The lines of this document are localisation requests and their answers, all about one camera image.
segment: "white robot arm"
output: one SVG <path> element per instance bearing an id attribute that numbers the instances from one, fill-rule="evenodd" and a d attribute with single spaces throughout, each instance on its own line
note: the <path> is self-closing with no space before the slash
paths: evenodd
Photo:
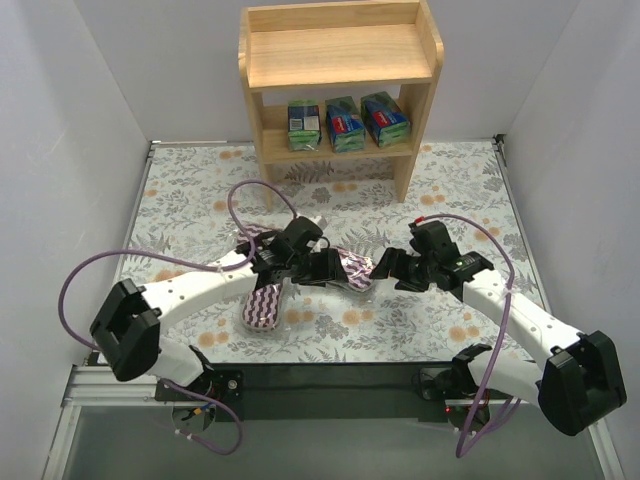
<path id="1" fill-rule="evenodd" d="M 371 279 L 396 278 L 396 289 L 428 290 L 430 284 L 500 324 L 505 281 L 481 255 L 461 255 L 441 222 L 418 219 L 410 225 L 411 246 L 418 253 L 389 248 Z M 250 263 L 229 272 L 191 272 L 137 287 L 131 280 L 116 284 L 91 326 L 116 378 L 142 374 L 169 379 L 189 390 L 207 392 L 198 382 L 212 367 L 195 347 L 163 336 L 189 315 L 227 298 L 250 293 L 288 277 L 294 283 L 324 286 L 346 282 L 336 249 L 318 249 L 322 230 L 297 217 L 282 232 L 256 238 Z M 241 245 L 212 265 L 221 270 L 247 258 Z M 533 362 L 499 356 L 488 387 L 541 408 L 562 432 L 575 435 L 626 402 L 615 347 L 601 332 L 585 335 L 549 315 L 521 294 L 512 294 L 507 333 Z M 487 369 L 491 347 L 473 345 L 451 362 L 449 385 L 473 394 Z"/>

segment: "floral mat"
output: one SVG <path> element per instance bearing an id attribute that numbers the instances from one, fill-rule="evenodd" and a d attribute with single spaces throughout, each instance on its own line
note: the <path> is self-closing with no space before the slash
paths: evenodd
<path id="1" fill-rule="evenodd" d="M 233 248 L 235 225 L 227 192 L 259 178 L 252 146 L 160 147 L 152 161 L 130 247 L 210 263 Z M 323 215 L 334 245 L 378 260 L 389 246 L 409 248 L 408 224 L 421 215 L 456 213 L 483 223 L 506 247 L 517 269 L 516 287 L 540 304 L 514 212 L 489 142 L 425 144 L 405 203 L 398 203 L 388 159 L 313 162 L 276 168 L 278 184 L 299 212 Z M 260 187 L 234 200 L 246 222 L 283 227 L 291 217 L 275 200 L 265 210 Z M 505 271 L 487 237 L 446 221 L 460 250 L 476 250 Z M 122 278 L 136 283 L 171 278 L 181 267 L 129 257 Z M 497 326 L 452 295 L 398 292 L 378 282 L 358 295 L 338 289 L 285 285 L 281 322 L 270 333 L 240 324 L 244 298 L 212 305 L 180 322 L 168 336 L 197 345 L 213 362 L 399 362 L 446 360 L 465 346 L 493 344 Z M 528 358 L 512 339 L 508 355 Z"/>

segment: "box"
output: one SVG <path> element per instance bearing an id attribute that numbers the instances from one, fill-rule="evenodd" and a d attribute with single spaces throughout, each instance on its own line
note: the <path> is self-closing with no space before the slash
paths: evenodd
<path id="1" fill-rule="evenodd" d="M 344 153 L 364 149 L 364 123 L 353 98 L 332 98 L 325 101 L 325 106 L 333 151 Z"/>
<path id="2" fill-rule="evenodd" d="M 289 150 L 317 150 L 320 131 L 320 109 L 314 100 L 292 100 L 288 107 Z"/>
<path id="3" fill-rule="evenodd" d="M 362 97 L 360 109 L 364 124 L 379 147 L 409 139 L 411 123 L 387 92 Z"/>

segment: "shelf leg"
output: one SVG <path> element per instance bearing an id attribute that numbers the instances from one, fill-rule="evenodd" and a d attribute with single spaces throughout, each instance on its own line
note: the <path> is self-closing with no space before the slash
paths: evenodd
<path id="1" fill-rule="evenodd" d="M 273 183 L 273 166 L 263 163 L 259 155 L 257 155 L 257 157 L 258 166 L 260 167 L 260 176 L 262 177 L 262 180 L 264 180 L 265 182 Z M 264 194 L 267 211 L 270 212 L 273 209 L 273 192 L 271 191 L 271 189 L 264 187 Z"/>
<path id="2" fill-rule="evenodd" d="M 253 145 L 256 149 L 256 159 L 258 161 L 260 177 L 265 182 L 272 183 L 272 166 L 264 163 L 264 157 L 262 156 L 262 110 L 264 109 L 262 94 L 251 93 L 248 86 L 244 89 L 244 94 L 247 103 L 247 113 L 249 114 L 249 123 L 251 124 L 251 130 L 253 132 Z M 273 192 L 266 187 L 264 187 L 264 192 L 267 211 L 270 212 L 273 208 Z"/>
<path id="3" fill-rule="evenodd" d="M 409 191 L 416 157 L 417 155 L 407 155 L 406 157 L 395 157 L 393 159 L 393 180 L 396 184 L 396 195 L 400 203 L 404 203 Z"/>

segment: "purple cable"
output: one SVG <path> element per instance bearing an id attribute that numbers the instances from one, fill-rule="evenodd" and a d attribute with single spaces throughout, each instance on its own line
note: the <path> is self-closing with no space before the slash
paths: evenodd
<path id="1" fill-rule="evenodd" d="M 264 182 L 262 180 L 245 180 L 242 181 L 236 185 L 234 185 L 231 190 L 229 191 L 229 195 L 227 197 L 227 204 L 228 204 L 228 208 L 229 208 L 229 214 L 231 215 L 231 218 L 233 219 L 233 221 L 235 222 L 235 224 L 237 225 L 238 229 L 245 234 L 245 236 L 249 239 L 249 244 L 250 244 L 250 249 L 249 249 L 249 254 L 247 256 L 247 258 L 235 265 L 227 265 L 224 266 L 222 268 L 219 267 L 215 267 L 215 266 L 208 266 L 208 265 L 201 265 L 198 263 L 193 263 L 193 262 L 188 262 L 185 260 L 179 260 L 173 257 L 169 257 L 166 255 L 161 255 L 161 254 L 157 254 L 157 253 L 151 253 L 151 252 L 145 252 L 143 250 L 130 250 L 130 249 L 121 249 L 121 250 L 110 250 L 107 252 L 103 252 L 103 253 L 99 253 L 97 255 L 93 255 L 92 257 L 89 257 L 88 259 L 86 259 L 85 261 L 83 261 L 82 263 L 80 263 L 77 267 L 75 267 L 71 273 L 69 274 L 69 276 L 65 279 L 62 288 L 60 290 L 60 295 L 58 297 L 58 316 L 60 317 L 60 323 L 62 324 L 62 327 L 65 329 L 65 331 L 71 336 L 73 337 L 75 340 L 77 340 L 78 342 L 82 343 L 83 345 L 94 349 L 94 350 L 98 350 L 100 351 L 100 348 L 97 345 L 94 345 L 93 343 L 89 342 L 88 340 L 82 338 L 80 335 L 78 335 L 76 332 L 74 332 L 71 327 L 69 326 L 69 323 L 67 322 L 65 315 L 64 315 L 64 299 L 66 296 L 66 293 L 69 289 L 69 286 L 71 284 L 71 281 L 75 278 L 75 276 L 82 270 L 84 269 L 86 266 L 90 265 L 91 263 L 105 258 L 105 257 L 110 257 L 110 256 L 115 256 L 115 255 L 137 255 L 137 256 L 142 256 L 142 257 L 148 257 L 148 258 L 153 258 L 156 260 L 162 260 L 162 261 L 166 261 L 166 262 L 170 262 L 170 263 L 174 263 L 177 265 L 182 265 L 184 267 L 187 268 L 193 268 L 193 269 L 197 269 L 197 270 L 202 270 L 202 271 L 206 271 L 206 272 L 218 272 L 220 270 L 222 271 L 230 271 L 230 270 L 235 270 L 238 268 L 241 268 L 243 266 L 245 266 L 246 264 L 248 264 L 253 257 L 256 254 L 256 244 L 255 241 L 253 240 L 253 238 L 251 237 L 251 235 L 249 235 L 247 229 L 244 227 L 244 225 L 242 224 L 242 222 L 240 222 L 237 214 L 235 213 L 234 209 L 233 209 L 233 195 L 236 192 L 236 190 L 238 190 L 238 188 L 244 186 L 244 185 L 249 185 L 249 184 L 257 184 L 257 185 L 263 185 L 267 188 L 270 188 L 271 190 L 273 190 L 275 193 L 278 194 L 278 196 L 280 196 L 280 198 L 282 198 L 282 200 L 287 204 L 287 206 L 291 209 L 291 211 L 293 212 L 293 216 L 294 218 L 297 217 L 297 212 L 295 210 L 295 207 L 293 206 L 293 204 L 291 203 L 291 201 L 286 198 L 284 196 L 284 194 L 282 192 L 280 192 L 278 189 L 276 189 L 273 185 L 270 185 L 267 182 Z M 491 233 L 489 233 L 489 231 L 487 229 L 485 229 L 482 225 L 474 222 L 473 220 L 470 220 L 468 218 L 462 217 L 460 215 L 454 215 L 454 214 L 446 214 L 446 213 L 442 213 L 442 214 L 435 214 L 435 215 L 429 215 L 424 217 L 424 220 L 433 220 L 436 218 L 453 218 L 456 220 L 461 220 L 463 222 L 466 222 L 474 227 L 476 227 L 478 230 L 480 230 L 482 233 L 484 233 L 487 238 L 489 238 L 489 240 L 491 240 L 491 242 L 496 246 L 496 248 L 498 249 L 498 251 L 500 252 L 500 254 L 503 256 L 503 258 L 505 259 L 505 262 L 507 263 L 507 267 L 509 268 L 509 278 L 507 280 L 507 284 L 506 287 L 507 289 L 510 291 L 511 288 L 513 287 L 513 282 L 515 279 L 515 269 L 513 267 L 513 263 L 511 262 L 511 260 L 509 259 L 507 253 L 505 252 L 504 248 L 502 248 L 502 246 L 500 245 L 500 243 L 496 240 L 496 238 L 491 235 Z M 471 430 L 471 422 L 478 410 L 478 407 L 480 406 L 480 402 L 483 400 L 484 397 L 484 392 L 486 390 L 487 387 L 487 383 L 489 382 L 489 378 L 491 376 L 491 373 L 493 372 L 493 368 L 495 366 L 496 360 L 498 358 L 498 354 L 500 353 L 500 348 L 502 347 L 502 343 L 504 341 L 504 335 L 506 333 L 506 327 L 507 327 L 507 321 L 509 319 L 509 312 L 511 310 L 511 293 L 508 292 L 505 298 L 505 306 L 504 306 L 504 312 L 502 315 L 502 321 L 500 323 L 500 331 L 498 333 L 498 338 L 496 340 L 496 344 L 494 347 L 494 350 L 491 354 L 491 358 L 489 359 L 489 363 L 487 365 L 487 369 L 485 370 L 485 373 L 482 377 L 482 381 L 480 382 L 480 385 L 478 387 L 478 391 L 476 392 L 476 396 L 473 399 L 473 403 L 471 404 L 471 408 L 469 409 L 469 413 L 467 414 L 467 418 L 465 419 L 465 423 L 464 423 L 464 427 L 462 429 L 462 432 L 460 433 L 460 440 L 458 441 L 458 445 L 456 447 L 456 456 L 458 458 L 464 456 L 480 439 L 480 437 L 482 437 L 484 434 L 486 433 L 490 433 L 495 431 L 497 428 L 499 428 L 500 426 L 504 425 L 513 415 L 513 413 L 515 412 L 516 408 L 518 407 L 518 405 L 520 404 L 520 400 L 517 400 L 515 405 L 513 406 L 513 408 L 511 408 L 509 410 L 508 413 L 506 413 L 506 409 L 508 408 L 509 404 L 511 403 L 511 401 L 513 400 L 513 398 L 510 398 L 509 400 L 507 400 L 503 406 L 501 407 L 500 411 L 498 412 L 497 417 L 494 417 L 487 425 L 485 425 L 479 432 L 477 435 L 475 435 L 470 441 L 468 445 L 465 445 L 465 440 L 466 437 L 469 435 L 469 432 Z M 207 442 L 206 440 L 203 440 L 195 435 L 192 435 L 192 439 L 194 439 L 196 442 L 200 443 L 201 445 L 205 446 L 206 448 L 208 448 L 209 450 L 218 453 L 220 455 L 229 455 L 233 452 L 235 452 L 241 445 L 242 443 L 242 439 L 243 439 L 243 429 L 242 429 L 242 424 L 240 422 L 240 419 L 237 417 L 237 415 L 226 405 L 224 405 L 221 402 L 218 402 L 212 398 L 209 398 L 205 395 L 200 395 L 194 392 L 190 392 L 189 390 L 180 387 L 179 385 L 175 384 L 174 382 L 172 382 L 171 380 L 167 380 L 167 379 L 161 379 L 161 381 L 169 386 L 170 388 L 173 388 L 174 390 L 181 392 L 185 395 L 189 395 L 193 398 L 197 398 L 206 402 L 211 402 L 213 404 L 215 404 L 216 406 L 219 406 L 220 408 L 222 408 L 223 410 L 225 410 L 227 413 L 229 413 L 231 415 L 231 417 L 233 418 L 234 422 L 236 423 L 236 425 L 238 426 L 238 441 L 236 442 L 236 444 L 228 450 L 224 450 L 224 449 L 220 449 L 219 447 L 216 447 L 215 445 Z"/>
<path id="2" fill-rule="evenodd" d="M 245 180 L 243 182 L 237 183 L 229 191 L 229 195 L 227 197 L 227 204 L 229 207 L 229 215 L 231 215 L 231 219 L 234 221 L 234 223 L 238 227 L 238 230 L 240 230 L 245 235 L 245 237 L 249 239 L 249 244 L 251 245 L 251 248 L 249 249 L 249 254 L 247 255 L 246 259 L 242 260 L 239 263 L 236 263 L 235 265 L 227 265 L 222 268 L 219 268 L 215 266 L 202 265 L 199 263 L 189 262 L 186 260 L 180 260 L 178 258 L 169 257 L 167 255 L 161 255 L 159 253 L 145 252 L 144 250 L 120 249 L 120 250 L 108 250 L 106 252 L 98 253 L 96 255 L 93 255 L 87 258 L 86 260 L 81 262 L 77 267 L 75 267 L 62 284 L 62 288 L 60 289 L 60 295 L 58 295 L 58 317 L 60 318 L 60 323 L 62 324 L 62 328 L 64 328 L 65 331 L 74 340 L 80 342 L 81 344 L 93 350 L 100 351 L 100 347 L 82 338 L 80 335 L 74 332 L 72 328 L 69 326 L 69 322 L 67 322 L 67 319 L 64 313 L 64 299 L 67 295 L 67 290 L 69 290 L 69 286 L 71 285 L 71 282 L 76 277 L 76 275 L 78 275 L 78 273 L 80 273 L 80 271 L 82 271 L 88 265 L 102 258 L 113 257 L 116 255 L 135 255 L 138 257 L 147 257 L 147 258 L 153 258 L 155 260 L 162 260 L 164 262 L 174 263 L 176 265 L 182 265 L 183 267 L 202 270 L 203 272 L 218 272 L 220 270 L 222 270 L 223 272 L 228 272 L 231 270 L 237 270 L 238 268 L 242 268 L 246 264 L 248 264 L 256 254 L 256 243 L 251 237 L 251 235 L 249 234 L 249 232 L 247 231 L 247 229 L 245 228 L 245 226 L 242 224 L 242 222 L 238 218 L 238 215 L 233 209 L 233 195 L 236 192 L 236 190 L 238 190 L 238 188 L 242 187 L 243 185 L 249 185 L 249 184 L 258 184 L 258 185 L 263 185 L 267 188 L 270 188 L 275 193 L 277 193 L 280 196 L 280 198 L 282 198 L 282 200 L 284 200 L 287 206 L 291 209 L 291 212 L 293 213 L 293 218 L 296 218 L 298 216 L 298 212 L 296 212 L 296 209 L 291 203 L 291 201 L 287 197 L 285 197 L 285 195 L 273 185 L 270 185 L 267 182 L 263 182 L 262 180 Z"/>
<path id="3" fill-rule="evenodd" d="M 491 233 L 489 233 L 489 231 L 479 223 L 476 223 L 473 220 L 462 217 L 460 215 L 454 215 L 449 213 L 438 213 L 435 215 L 428 215 L 428 216 L 425 216 L 423 220 L 425 221 L 434 220 L 436 218 L 453 218 L 456 220 L 461 220 L 463 222 L 468 223 L 469 225 L 476 227 L 478 230 L 484 233 L 487 236 L 487 238 L 491 240 L 491 242 L 496 246 L 496 248 L 498 249 L 502 257 L 504 258 L 504 261 L 506 262 L 507 267 L 509 268 L 509 278 L 507 279 L 507 284 L 506 284 L 506 288 L 508 292 L 505 297 L 504 310 L 502 312 L 502 320 L 500 322 L 500 330 L 498 332 L 498 338 L 496 339 L 496 344 L 493 347 L 493 352 L 491 352 L 491 358 L 489 358 L 487 369 L 485 370 L 484 375 L 482 376 L 482 380 L 480 381 L 480 385 L 478 386 L 478 391 L 476 392 L 476 396 L 473 399 L 471 408 L 469 408 L 469 413 L 467 414 L 467 418 L 464 421 L 462 432 L 460 432 L 460 439 L 458 440 L 458 445 L 456 446 L 456 457 L 461 458 L 464 455 L 466 455 L 476 443 L 478 443 L 478 440 L 480 440 L 480 438 L 483 435 L 493 432 L 498 427 L 504 425 L 511 418 L 511 416 L 515 412 L 515 409 L 520 404 L 520 400 L 518 400 L 516 404 L 513 406 L 513 408 L 509 411 L 509 413 L 505 414 L 506 409 L 511 403 L 511 401 L 513 400 L 513 398 L 510 398 L 509 400 L 507 400 L 504 403 L 504 405 L 501 407 L 500 411 L 498 412 L 498 416 L 495 419 L 492 419 L 492 421 L 487 423 L 484 427 L 482 427 L 480 431 L 477 433 L 477 435 L 475 435 L 471 440 L 469 440 L 468 444 L 465 444 L 467 440 L 467 435 L 469 435 L 469 432 L 471 431 L 471 422 L 473 421 L 473 418 L 475 417 L 475 414 L 478 411 L 480 402 L 482 402 L 484 398 L 484 392 L 487 389 L 489 378 L 491 377 L 491 373 L 493 372 L 493 368 L 496 364 L 498 355 L 500 354 L 502 343 L 504 341 L 504 336 L 507 332 L 509 312 L 511 311 L 511 292 L 510 291 L 511 291 L 511 287 L 513 287 L 513 282 L 516 277 L 516 270 L 513 267 L 513 263 L 509 259 L 507 252 L 504 250 L 504 248 L 502 248 L 502 245 L 500 245 L 498 240 L 493 235 L 491 235 Z"/>
<path id="4" fill-rule="evenodd" d="M 213 403 L 216 407 L 219 407 L 222 410 L 224 410 L 225 412 L 227 412 L 231 416 L 231 418 L 233 419 L 233 422 L 238 426 L 238 439 L 236 440 L 236 443 L 233 445 L 233 447 L 228 448 L 228 449 L 220 448 L 220 447 L 214 445 L 213 443 L 208 442 L 208 441 L 198 437 L 197 435 L 190 434 L 189 432 L 187 432 L 185 430 L 180 430 L 179 429 L 180 433 L 182 433 L 186 437 L 191 435 L 191 439 L 193 439 L 194 441 L 198 442 L 200 445 L 204 446 L 205 448 L 208 448 L 212 452 L 217 453 L 218 455 L 231 455 L 233 452 L 238 450 L 238 448 L 240 448 L 240 445 L 242 445 L 242 440 L 244 439 L 244 427 L 242 426 L 242 422 L 240 421 L 240 419 L 238 418 L 238 416 L 236 415 L 236 413 L 233 410 L 231 410 L 224 403 L 219 402 L 218 400 L 214 400 L 213 398 L 209 398 L 206 395 L 201 395 L 199 393 L 190 392 L 186 388 L 182 388 L 180 385 L 172 382 L 171 380 L 167 380 L 167 379 L 163 378 L 160 381 L 162 383 L 164 383 L 166 386 L 174 389 L 176 392 L 180 392 L 180 393 L 182 393 L 184 395 L 188 395 L 191 398 L 196 398 L 198 400 L 202 400 L 202 401 L 205 401 L 205 402 L 208 402 L 208 403 Z"/>
<path id="5" fill-rule="evenodd" d="M 100 260 L 102 258 L 106 258 L 106 257 L 112 257 L 112 256 L 116 256 L 116 255 L 136 255 L 139 257 L 147 257 L 147 258 L 153 258 L 156 260 L 162 260 L 165 262 L 170 262 L 170 263 L 174 263 L 176 265 L 182 265 L 183 267 L 187 267 L 187 268 L 193 268 L 196 270 L 201 270 L 204 272 L 219 272 L 220 270 L 224 271 L 224 272 L 228 272 L 231 270 L 236 270 L 238 268 L 244 267 L 245 265 L 247 265 L 249 262 L 251 262 L 251 260 L 253 259 L 253 257 L 256 254 L 256 243 L 253 240 L 253 237 L 249 234 L 249 232 L 247 231 L 247 229 L 245 228 L 245 226 L 242 224 L 242 222 L 240 221 L 240 219 L 238 218 L 238 215 L 236 214 L 236 212 L 233 209 L 233 195 L 236 192 L 236 190 L 238 190 L 238 188 L 242 187 L 243 185 L 249 185 L 249 184 L 258 184 L 258 185 L 263 185 L 269 189 L 271 189 L 272 191 L 274 191 L 275 193 L 278 194 L 278 196 L 280 198 L 282 198 L 282 200 L 287 204 L 287 206 L 291 209 L 291 212 L 293 213 L 293 218 L 296 218 L 298 216 L 298 213 L 296 212 L 295 207 L 293 206 L 293 204 L 291 203 L 291 201 L 285 197 L 285 195 L 278 190 L 276 187 L 274 187 L 273 185 L 264 182 L 262 180 L 245 180 L 242 181 L 240 183 L 237 183 L 236 185 L 234 185 L 231 190 L 229 191 L 229 195 L 227 197 L 227 205 L 229 207 L 229 215 L 231 215 L 231 218 L 233 219 L 233 221 L 235 222 L 236 226 L 238 227 L 238 230 L 240 230 L 246 238 L 249 239 L 249 245 L 251 246 L 249 249 L 249 254 L 247 255 L 247 258 L 242 260 L 239 263 L 236 263 L 235 265 L 226 265 L 222 268 L 216 267 L 216 266 L 209 266 L 209 265 L 201 265 L 199 263 L 194 263 L 194 262 L 189 262 L 186 260 L 180 260 L 178 258 L 173 258 L 173 257 L 169 257 L 167 255 L 161 255 L 159 253 L 152 253 L 152 252 L 145 252 L 144 250 L 134 250 L 134 249 L 120 249 L 120 250 L 109 250 L 106 252 L 102 252 L 102 253 L 98 253 L 96 255 L 93 255 L 89 258 L 87 258 L 86 260 L 84 260 L 83 262 L 81 262 L 77 267 L 75 267 L 73 270 L 71 270 L 71 273 L 69 273 L 69 275 L 67 276 L 67 278 L 65 279 L 65 281 L 62 284 L 62 288 L 60 289 L 60 295 L 58 296 L 58 317 L 60 318 L 60 323 L 62 324 L 62 328 L 64 328 L 64 330 L 76 341 L 80 342 L 81 344 L 91 348 L 92 350 L 97 350 L 100 351 L 100 347 L 98 347 L 97 345 L 91 343 L 89 340 L 86 340 L 84 338 L 82 338 L 80 335 L 78 335 L 69 325 L 69 322 L 67 322 L 65 313 L 64 313 L 64 299 L 67 295 L 67 291 L 69 290 L 69 286 L 71 285 L 71 282 L 73 281 L 73 279 L 76 277 L 76 275 L 78 275 L 78 273 L 80 273 L 80 271 L 82 271 L 85 267 L 87 267 L 88 265 L 92 264 L 93 262 Z M 221 449 L 217 446 L 215 446 L 214 444 L 207 442 L 206 440 L 203 440 L 202 438 L 196 436 L 196 435 L 192 435 L 191 438 L 193 440 L 195 440 L 196 442 L 198 442 L 199 444 L 203 445 L 204 447 L 208 448 L 209 450 L 211 450 L 212 452 L 218 453 L 220 455 L 229 455 L 233 452 L 235 452 L 240 445 L 242 444 L 242 439 L 244 437 L 244 432 L 243 432 L 243 427 L 242 427 L 242 423 L 240 422 L 240 419 L 238 418 L 238 416 L 233 412 L 233 410 L 231 410 L 229 407 L 227 407 L 225 404 L 223 404 L 222 402 L 219 402 L 213 398 L 209 398 L 205 395 L 200 395 L 198 393 L 194 393 L 194 392 L 190 392 L 189 390 L 187 390 L 186 388 L 182 388 L 181 386 L 177 385 L 176 383 L 172 382 L 171 380 L 168 379 L 160 379 L 161 382 L 163 382 L 165 385 L 167 385 L 168 387 L 183 393 L 185 395 L 189 395 L 193 398 L 197 398 L 199 400 L 203 400 L 207 403 L 213 403 L 214 405 L 220 407 L 221 409 L 223 409 L 224 411 L 226 411 L 229 415 L 231 415 L 231 418 L 233 419 L 233 421 L 235 422 L 236 426 L 238 427 L 238 441 L 236 442 L 236 444 L 231 447 L 228 450 L 225 449 Z"/>

